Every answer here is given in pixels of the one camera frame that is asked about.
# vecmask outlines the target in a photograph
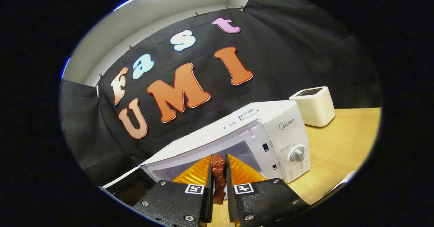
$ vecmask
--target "letter m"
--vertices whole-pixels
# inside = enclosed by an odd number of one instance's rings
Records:
[[[194,77],[192,63],[186,63],[176,69],[174,87],[159,79],[149,85],[147,92],[154,96],[158,108],[160,108],[163,123],[167,123],[176,117],[176,112],[171,110],[168,104],[181,113],[185,111],[184,93],[189,108],[197,107],[211,97],[209,93],[202,90]]]

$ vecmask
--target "white microwave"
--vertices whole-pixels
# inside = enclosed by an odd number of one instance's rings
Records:
[[[200,159],[230,154],[267,179],[287,183],[310,169],[310,149],[297,102],[252,102],[243,108],[181,137],[158,151],[137,168],[155,182],[172,181]]]

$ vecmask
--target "sausage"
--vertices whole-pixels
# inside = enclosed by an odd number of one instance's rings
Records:
[[[226,174],[224,170],[224,166],[226,165],[225,159],[223,159],[220,154],[214,154],[210,159],[212,173],[214,175],[214,198],[213,204],[223,204],[224,197],[226,193],[224,188],[226,187]]]

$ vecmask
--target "pink letter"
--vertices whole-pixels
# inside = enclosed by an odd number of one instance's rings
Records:
[[[224,20],[222,18],[218,18],[214,20],[211,24],[218,25],[223,31],[226,31],[227,33],[237,33],[240,32],[241,28],[239,27],[232,27],[230,24],[232,23],[232,20]]]

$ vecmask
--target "wooden table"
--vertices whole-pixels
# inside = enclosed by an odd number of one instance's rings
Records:
[[[310,145],[310,170],[288,183],[305,202],[324,197],[345,176],[357,171],[377,136],[381,108],[335,109],[335,118],[325,127],[306,125]],[[208,227],[233,227],[228,201],[213,205]]]

